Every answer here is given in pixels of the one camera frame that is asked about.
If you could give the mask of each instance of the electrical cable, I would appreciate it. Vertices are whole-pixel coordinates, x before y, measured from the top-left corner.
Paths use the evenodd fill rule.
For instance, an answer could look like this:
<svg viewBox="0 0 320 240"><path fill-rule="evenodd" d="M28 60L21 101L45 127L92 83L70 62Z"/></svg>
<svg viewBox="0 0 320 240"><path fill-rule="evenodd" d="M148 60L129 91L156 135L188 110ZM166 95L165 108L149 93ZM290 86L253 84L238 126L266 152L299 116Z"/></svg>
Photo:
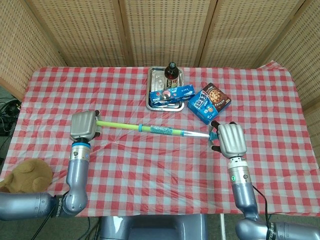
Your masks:
<svg viewBox="0 0 320 240"><path fill-rule="evenodd" d="M96 230L95 230L95 234L94 234L94 240L98 240L99 232L100 232L100 222L101 222L101 217L99 217L98 225L96 226Z"/></svg>
<svg viewBox="0 0 320 240"><path fill-rule="evenodd" d="M0 101L0 104L6 104L6 103L9 103L9 102L12 102L12 101L15 101L17 99L11 99L9 101Z"/></svg>
<svg viewBox="0 0 320 240"><path fill-rule="evenodd" d="M2 145L0 146L0 152L1 152L1 150L2 150L2 147L4 146L4 144L6 143L6 141L7 141L9 138L12 138L12 135L11 135L11 136L8 136L8 137L4 140L4 142L3 142Z"/></svg>
<svg viewBox="0 0 320 240"><path fill-rule="evenodd" d="M264 215L265 215L266 226L269 229L270 228L270 222L269 222L269 218L268 218L268 202L267 202L267 199L266 199L265 195L263 195L255 186L252 185L252 187L254 188L254 190L256 190L264 198Z"/></svg>
<svg viewBox="0 0 320 240"><path fill-rule="evenodd" d="M80 240L82 239L84 236L86 236L90 230L90 217L87 217L88 218L88 223L89 223L89 226L88 226L88 229L85 231L84 234L81 235L81 237L79 237L77 240Z"/></svg>
<svg viewBox="0 0 320 240"><path fill-rule="evenodd" d="M10 130L6 130L6 129L5 129L5 123L4 123L4 120L2 119L2 117L0 117L0 119L1 119L1 121L2 121L3 131L5 131L6 133L10 132L11 129L10 129Z"/></svg>
<svg viewBox="0 0 320 240"><path fill-rule="evenodd" d="M1 113L1 114L0 114L0 117L2 117L2 118L7 118L7 119L16 119L15 116L9 116L9 115L6 114L6 113Z"/></svg>
<svg viewBox="0 0 320 240"><path fill-rule="evenodd" d="M270 222L271 216L273 215L273 213L269 214L268 220Z"/></svg>
<svg viewBox="0 0 320 240"><path fill-rule="evenodd" d="M98 229L98 227L99 227L99 222L100 222L100 219L99 219L99 220L96 222L96 224L91 228L90 232L89 232L88 235L85 237L85 240L90 240L92 233L95 233L93 237L96 236L96 234L97 234L97 229Z"/></svg>
<svg viewBox="0 0 320 240"><path fill-rule="evenodd" d="M13 101L17 101L18 104L21 104L21 102L18 99L12 99L10 101L7 101L6 103L3 104L3 106L0 108L0 114L3 114L6 112L7 107L9 104Z"/></svg>
<svg viewBox="0 0 320 240"><path fill-rule="evenodd" d="M40 233L40 231L42 230L42 228L45 226L45 224L47 223L48 219L50 218L51 214L53 213L55 209L55 206L53 206L53 208L51 209L51 211L49 212L49 214L46 216L46 218L44 219L44 221L42 222L42 224L40 225L40 227L38 228L38 230L35 232L35 234L33 235L31 240L35 240L37 235Z"/></svg>

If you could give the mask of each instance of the metal tray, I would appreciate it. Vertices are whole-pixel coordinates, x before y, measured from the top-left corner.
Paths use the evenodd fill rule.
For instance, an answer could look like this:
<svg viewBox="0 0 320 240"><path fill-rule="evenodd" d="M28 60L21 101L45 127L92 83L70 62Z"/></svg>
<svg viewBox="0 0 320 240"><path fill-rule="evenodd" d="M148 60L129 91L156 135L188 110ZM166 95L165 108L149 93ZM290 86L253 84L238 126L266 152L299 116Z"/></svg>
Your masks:
<svg viewBox="0 0 320 240"><path fill-rule="evenodd" d="M183 101L171 103L168 105L152 107L149 100L149 93L165 89L167 85L167 78L165 77L165 67L163 66L152 66L148 70L148 80L146 85L146 97L145 105L148 109L154 111L167 111L167 112L179 112L185 107ZM184 85L184 71L178 67L179 77L178 86Z"/></svg>

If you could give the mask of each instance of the brown teddy bear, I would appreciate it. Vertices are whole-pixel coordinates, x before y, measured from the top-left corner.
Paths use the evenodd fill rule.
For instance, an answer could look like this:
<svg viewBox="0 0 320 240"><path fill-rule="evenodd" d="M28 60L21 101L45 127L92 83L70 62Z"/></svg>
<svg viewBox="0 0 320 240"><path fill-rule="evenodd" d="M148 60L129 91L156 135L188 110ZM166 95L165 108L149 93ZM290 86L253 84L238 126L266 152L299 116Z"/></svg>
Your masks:
<svg viewBox="0 0 320 240"><path fill-rule="evenodd" d="M0 192L39 193L45 191L52 181L53 173L47 163L31 158L16 166L0 182Z"/></svg>

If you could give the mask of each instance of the red checkered tablecloth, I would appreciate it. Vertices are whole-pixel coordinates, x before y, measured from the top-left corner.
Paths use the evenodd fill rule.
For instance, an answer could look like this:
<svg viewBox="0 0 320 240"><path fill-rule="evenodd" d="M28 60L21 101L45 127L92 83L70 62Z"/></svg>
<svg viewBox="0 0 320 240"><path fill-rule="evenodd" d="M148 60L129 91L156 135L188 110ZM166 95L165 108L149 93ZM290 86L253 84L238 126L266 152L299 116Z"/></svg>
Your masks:
<svg viewBox="0 0 320 240"><path fill-rule="evenodd" d="M232 99L216 118L245 132L253 184L270 213L320 216L320 171L290 73L275 62L258 69L183 68L196 92L214 83ZM203 131L187 107L146 108L147 67L45 67L23 100L4 163L3 178L22 161L41 158L54 175L48 192L63 194L72 141L72 114L100 110L105 121ZM239 213L228 161L207 140L103 128L91 142L86 191L79 216ZM259 210L264 200L258 196Z"/></svg>

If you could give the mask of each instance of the bottle cap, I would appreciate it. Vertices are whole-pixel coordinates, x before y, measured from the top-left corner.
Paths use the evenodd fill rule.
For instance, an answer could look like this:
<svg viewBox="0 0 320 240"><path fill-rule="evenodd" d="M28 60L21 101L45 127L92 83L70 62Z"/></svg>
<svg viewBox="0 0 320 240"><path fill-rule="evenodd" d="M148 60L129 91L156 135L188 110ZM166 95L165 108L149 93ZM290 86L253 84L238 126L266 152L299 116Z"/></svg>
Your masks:
<svg viewBox="0 0 320 240"><path fill-rule="evenodd" d="M169 68L171 69L171 70L174 70L175 68L176 68L177 66L176 66L176 63L175 62L170 62L169 63Z"/></svg>

